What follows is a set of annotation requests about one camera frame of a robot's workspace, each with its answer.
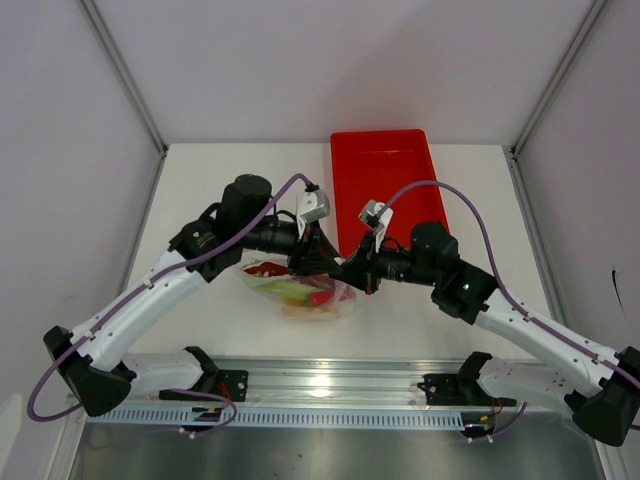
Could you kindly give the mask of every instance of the clear plastic bag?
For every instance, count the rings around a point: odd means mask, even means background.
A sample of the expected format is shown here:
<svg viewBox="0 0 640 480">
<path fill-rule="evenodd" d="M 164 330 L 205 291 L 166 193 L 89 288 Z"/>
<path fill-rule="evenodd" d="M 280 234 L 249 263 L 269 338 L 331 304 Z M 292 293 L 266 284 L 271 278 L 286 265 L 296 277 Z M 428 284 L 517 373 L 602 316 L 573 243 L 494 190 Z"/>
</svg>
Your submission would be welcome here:
<svg viewBox="0 0 640 480">
<path fill-rule="evenodd" d="M 279 258 L 243 257 L 238 273 L 244 283 L 262 296 L 282 304 L 287 317 L 332 319 L 349 315 L 356 292 L 328 275 L 290 275 Z"/>
</svg>

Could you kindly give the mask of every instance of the red plastic bin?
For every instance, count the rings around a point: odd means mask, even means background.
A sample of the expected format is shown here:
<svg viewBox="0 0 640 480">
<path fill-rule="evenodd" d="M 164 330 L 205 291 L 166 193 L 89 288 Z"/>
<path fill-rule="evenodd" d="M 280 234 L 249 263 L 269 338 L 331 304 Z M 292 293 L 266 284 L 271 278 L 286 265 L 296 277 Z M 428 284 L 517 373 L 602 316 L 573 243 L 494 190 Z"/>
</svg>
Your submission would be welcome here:
<svg viewBox="0 0 640 480">
<path fill-rule="evenodd" d="M 338 245 L 344 257 L 355 252 L 368 229 L 358 215 L 369 200 L 386 202 L 408 183 L 436 179 L 422 130 L 334 133 L 331 157 Z M 437 187 L 414 188 L 394 203 L 387 236 L 410 247 L 411 229 L 425 221 L 449 228 Z"/>
</svg>

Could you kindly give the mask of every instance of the black mounting bracket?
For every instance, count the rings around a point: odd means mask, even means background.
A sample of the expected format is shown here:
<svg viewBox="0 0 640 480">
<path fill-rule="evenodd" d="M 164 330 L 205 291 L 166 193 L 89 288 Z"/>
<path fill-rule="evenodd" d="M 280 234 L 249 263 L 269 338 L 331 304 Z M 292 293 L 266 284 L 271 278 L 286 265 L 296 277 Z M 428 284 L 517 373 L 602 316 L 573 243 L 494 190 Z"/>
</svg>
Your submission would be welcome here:
<svg viewBox="0 0 640 480">
<path fill-rule="evenodd" d="M 198 382 L 190 388 L 190 391 L 212 393 L 221 397 L 227 397 L 235 403 L 246 400 L 249 386 L 249 372 L 246 370 L 220 370 L 209 355 L 199 347 L 187 347 L 187 352 L 192 354 L 202 367 L 203 374 Z M 200 402 L 202 397 L 177 393 L 173 390 L 162 390 L 160 400 L 179 400 L 183 402 Z"/>
<path fill-rule="evenodd" d="M 491 407 L 492 397 L 480 390 L 474 398 L 467 398 L 460 388 L 458 375 L 455 373 L 429 373 L 423 376 L 418 388 L 425 393 L 427 405 L 446 407 Z M 512 398 L 500 398 L 505 407 L 515 407 Z"/>
</svg>

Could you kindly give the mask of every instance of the metal frame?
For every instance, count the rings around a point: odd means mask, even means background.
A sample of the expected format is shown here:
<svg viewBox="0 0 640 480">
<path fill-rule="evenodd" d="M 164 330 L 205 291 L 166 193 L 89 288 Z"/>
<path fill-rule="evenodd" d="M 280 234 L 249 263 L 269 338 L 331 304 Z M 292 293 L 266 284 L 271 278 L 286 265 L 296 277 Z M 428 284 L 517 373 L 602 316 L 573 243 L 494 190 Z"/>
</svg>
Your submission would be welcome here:
<svg viewBox="0 0 640 480">
<path fill-rule="evenodd" d="M 507 159 L 507 168 L 509 169 L 509 175 L 511 175 L 511 181 L 513 182 L 513 189 L 516 193 L 516 199 L 518 205 L 520 205 L 520 211 L 524 220 L 524 226 L 527 230 L 527 236 L 531 243 L 531 249 L 533 251 L 533 257 L 538 268 L 538 274 L 542 282 L 542 289 L 544 295 L 549 304 L 549 311 L 551 316 L 557 322 L 567 326 L 568 317 L 565 310 L 565 303 L 562 300 L 560 289 L 558 288 L 558 282 L 551 268 L 551 262 L 549 261 L 549 255 L 542 240 L 542 234 L 540 233 L 540 227 L 538 221 L 533 212 L 533 206 L 531 204 L 531 198 L 527 191 L 526 184 L 522 177 L 522 171 L 520 165 L 514 160 L 513 155 L 508 149 L 505 149 L 505 157 Z"/>
<path fill-rule="evenodd" d="M 513 147 L 513 156 L 516 160 L 520 157 L 527 140 L 529 140 L 536 126 L 540 123 L 545 112 L 564 85 L 580 53 L 584 50 L 588 39 L 595 30 L 596 25 L 602 19 L 602 15 L 605 13 L 609 3 L 609 0 L 594 0 L 589 7 L 575 35 L 571 39 L 569 46 L 562 55 L 560 63 L 558 63 L 558 66 L 551 75 L 551 78 L 542 91 L 542 95 L 529 115 L 522 132 L 518 136 L 518 140 Z"/>
<path fill-rule="evenodd" d="M 162 140 L 162 135 L 156 126 L 151 113 L 149 112 L 149 108 L 145 103 L 136 82 L 127 67 L 127 64 L 124 61 L 124 58 L 120 54 L 120 50 L 118 49 L 116 42 L 109 31 L 109 27 L 105 23 L 102 15 L 100 14 L 100 10 L 98 10 L 98 6 L 95 4 L 94 0 L 76 0 L 80 10 L 84 14 L 87 22 L 89 23 L 89 27 L 91 27 L 91 31 L 96 37 L 100 48 L 107 58 L 109 65 L 111 65 L 113 72 L 116 77 L 118 77 L 118 81 L 122 86 L 122 90 L 124 94 L 129 99 L 131 106 L 133 107 L 136 115 L 142 122 L 147 135 L 153 145 L 156 147 L 158 152 L 164 154 L 167 147 L 164 141 Z"/>
</svg>

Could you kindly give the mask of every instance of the metal floor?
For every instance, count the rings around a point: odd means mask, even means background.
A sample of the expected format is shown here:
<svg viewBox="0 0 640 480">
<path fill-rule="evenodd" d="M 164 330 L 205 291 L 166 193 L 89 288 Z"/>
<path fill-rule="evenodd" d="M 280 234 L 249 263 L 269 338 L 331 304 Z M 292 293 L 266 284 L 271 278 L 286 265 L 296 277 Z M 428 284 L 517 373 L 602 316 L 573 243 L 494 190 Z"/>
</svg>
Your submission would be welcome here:
<svg viewBox="0 0 640 480">
<path fill-rule="evenodd" d="M 468 445 L 457 432 L 264 427 L 124 440 L 153 428 L 87 424 L 70 478 L 604 479 L 593 441 L 551 414 L 525 415 L 494 444 Z"/>
</svg>

